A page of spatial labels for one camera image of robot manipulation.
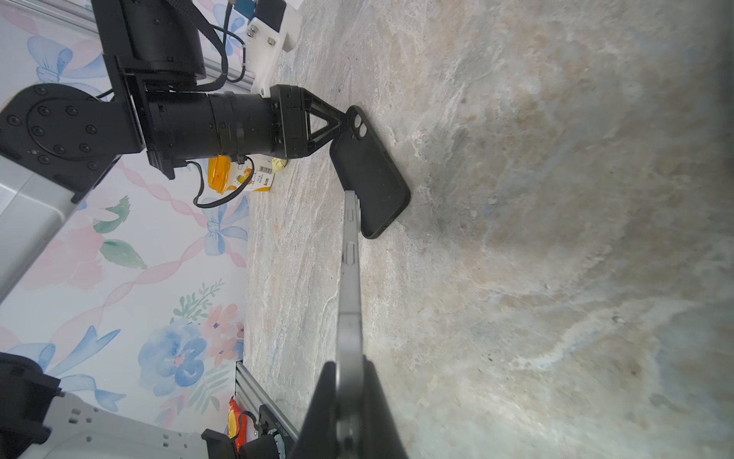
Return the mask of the black phone case with camera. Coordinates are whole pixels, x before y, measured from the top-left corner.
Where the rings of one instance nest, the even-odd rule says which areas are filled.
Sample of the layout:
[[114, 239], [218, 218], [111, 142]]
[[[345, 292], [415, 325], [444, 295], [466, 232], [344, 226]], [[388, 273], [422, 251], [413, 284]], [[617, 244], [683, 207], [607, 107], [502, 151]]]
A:
[[411, 191], [366, 113], [352, 105], [346, 120], [330, 157], [343, 189], [359, 198], [362, 235], [376, 239], [408, 207]]

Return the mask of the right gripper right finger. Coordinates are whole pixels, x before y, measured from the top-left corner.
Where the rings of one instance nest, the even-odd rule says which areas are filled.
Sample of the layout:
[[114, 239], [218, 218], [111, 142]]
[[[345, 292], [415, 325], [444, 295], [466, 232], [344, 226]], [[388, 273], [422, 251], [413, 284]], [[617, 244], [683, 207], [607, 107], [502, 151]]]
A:
[[374, 363], [364, 358], [363, 370], [361, 458], [407, 459]]

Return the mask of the black phone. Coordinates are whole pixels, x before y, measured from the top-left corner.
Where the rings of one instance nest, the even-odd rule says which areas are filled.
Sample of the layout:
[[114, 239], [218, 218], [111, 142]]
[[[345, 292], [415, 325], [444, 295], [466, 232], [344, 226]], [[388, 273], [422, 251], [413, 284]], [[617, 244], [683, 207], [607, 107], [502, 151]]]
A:
[[348, 190], [344, 198], [341, 272], [336, 331], [336, 443], [339, 458], [359, 457], [364, 386], [359, 198]]

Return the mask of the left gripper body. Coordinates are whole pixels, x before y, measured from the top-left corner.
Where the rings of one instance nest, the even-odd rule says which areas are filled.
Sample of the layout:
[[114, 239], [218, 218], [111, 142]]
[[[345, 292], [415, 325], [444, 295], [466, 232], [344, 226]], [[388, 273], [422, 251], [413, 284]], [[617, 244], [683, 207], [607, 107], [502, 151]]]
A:
[[182, 168], [187, 161], [259, 154], [304, 156], [304, 102], [300, 88], [277, 85], [264, 98], [235, 93], [158, 93], [148, 100], [152, 131], [149, 163]]

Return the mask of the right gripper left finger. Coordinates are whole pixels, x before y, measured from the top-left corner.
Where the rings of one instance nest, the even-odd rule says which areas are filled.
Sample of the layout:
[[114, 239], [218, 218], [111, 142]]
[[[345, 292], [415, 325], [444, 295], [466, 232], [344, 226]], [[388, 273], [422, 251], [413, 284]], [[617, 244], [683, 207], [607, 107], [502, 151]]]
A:
[[292, 459], [335, 459], [336, 364], [323, 365]]

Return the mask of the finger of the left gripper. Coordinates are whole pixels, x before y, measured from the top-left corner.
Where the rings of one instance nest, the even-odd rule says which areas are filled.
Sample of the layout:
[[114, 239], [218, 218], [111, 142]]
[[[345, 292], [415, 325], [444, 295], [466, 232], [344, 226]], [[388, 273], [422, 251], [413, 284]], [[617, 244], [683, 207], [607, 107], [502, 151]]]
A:
[[309, 91], [303, 91], [307, 155], [336, 139], [348, 127], [347, 114]]

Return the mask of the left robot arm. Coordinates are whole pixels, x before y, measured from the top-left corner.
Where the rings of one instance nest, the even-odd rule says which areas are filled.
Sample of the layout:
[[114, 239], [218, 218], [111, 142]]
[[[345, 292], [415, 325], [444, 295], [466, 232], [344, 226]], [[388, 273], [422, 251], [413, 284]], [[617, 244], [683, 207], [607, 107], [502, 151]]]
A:
[[[24, 220], [3, 227], [1, 289], [9, 292], [78, 204], [126, 154], [145, 152], [167, 177], [204, 158], [244, 161], [255, 154], [294, 160], [336, 139], [347, 116], [297, 86], [267, 96], [224, 91], [206, 82], [201, 40], [224, 49], [221, 32], [189, 1], [98, 1], [102, 62], [113, 99], [103, 101], [59, 83], [28, 87], [1, 113], [1, 182], [11, 189], [3, 214]], [[1, 454], [38, 457], [74, 435], [72, 455], [162, 458], [287, 458], [294, 434], [279, 421], [242, 447], [211, 430], [192, 445], [173, 445], [129, 419], [105, 430], [84, 418], [80, 402], [32, 360], [1, 357]]]

